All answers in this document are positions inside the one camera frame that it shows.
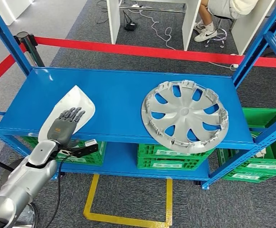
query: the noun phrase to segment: yellow tape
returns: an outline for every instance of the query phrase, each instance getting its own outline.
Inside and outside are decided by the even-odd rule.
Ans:
[[[94,174],[92,178],[91,187],[89,188],[89,196],[87,197],[86,204],[83,210],[83,215],[87,216],[92,208],[92,201],[94,201],[94,196],[95,193],[95,189],[97,188],[98,181],[99,180],[98,174]]]
[[[172,215],[173,211],[173,181],[172,179],[167,179],[166,198],[166,222],[172,226]]]
[[[110,222],[110,223],[116,223],[116,224],[123,224],[128,226],[136,226],[136,227],[147,227],[147,228],[166,228],[166,222],[157,222],[157,221],[148,221],[148,220],[142,220],[142,219],[136,219],[136,218],[124,218],[119,216],[112,216],[112,215],[102,215],[102,214],[95,214],[89,213],[87,216],[88,219],[95,220],[100,222]]]
[[[99,222],[109,222],[109,223],[116,223],[116,224],[123,224],[128,226],[136,226],[136,227],[145,227],[145,228],[169,228],[169,226],[172,225],[172,192],[173,192],[172,179],[167,179],[166,222],[148,221],[148,220],[136,219],[136,218],[132,219],[132,218],[112,216],[112,215],[91,213],[90,210],[92,208],[92,202],[94,201],[94,197],[98,180],[99,180],[99,175],[95,174],[92,181],[89,196],[87,197],[86,204],[83,211],[83,215],[87,219],[99,221]]]

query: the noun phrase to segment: person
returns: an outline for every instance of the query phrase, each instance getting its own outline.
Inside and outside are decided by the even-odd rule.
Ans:
[[[250,13],[258,0],[201,0],[199,14],[202,18],[194,29],[200,33],[194,38],[202,42],[218,35],[212,15],[238,19]]]

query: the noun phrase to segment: person's leg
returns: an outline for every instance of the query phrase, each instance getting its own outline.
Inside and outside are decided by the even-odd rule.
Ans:
[[[200,10],[198,11],[204,25],[207,26],[212,23],[212,15],[206,9],[209,0],[202,0]]]
[[[212,21],[212,15],[208,11],[207,6],[209,0],[201,0],[199,8],[199,14],[202,18],[200,22],[195,23],[194,29],[198,33],[201,33],[202,30],[207,29],[209,31],[214,31],[214,25]]]
[[[216,36],[218,33],[214,27],[213,21],[212,20],[212,15],[208,11],[208,5],[215,5],[218,0],[201,0],[199,13],[202,18],[201,21],[198,22],[194,26],[195,30],[198,28],[203,28],[199,30],[200,35],[196,36],[194,41],[202,42],[204,40],[210,39]]]

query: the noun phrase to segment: silver robotic arm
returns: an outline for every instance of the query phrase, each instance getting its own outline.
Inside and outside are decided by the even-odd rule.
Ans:
[[[58,168],[54,158],[59,150],[67,150],[76,157],[98,150],[95,140],[86,147],[70,148],[75,146],[71,142],[72,134],[85,113],[79,112],[80,109],[71,108],[61,113],[48,132],[48,140],[39,142],[8,176],[0,190],[0,228],[11,228],[28,203],[53,177]]]
[[[39,143],[30,156],[24,158],[11,172],[0,190],[0,228],[12,227],[19,215],[31,203],[45,183],[57,171],[55,160],[33,165],[43,157],[58,151],[51,140]]]

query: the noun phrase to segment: barrier post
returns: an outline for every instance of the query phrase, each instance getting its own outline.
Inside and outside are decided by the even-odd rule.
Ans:
[[[36,50],[36,46],[37,46],[37,43],[34,39],[33,35],[29,34],[28,32],[19,32],[16,35],[16,37],[26,47],[36,66],[45,67],[39,52]]]

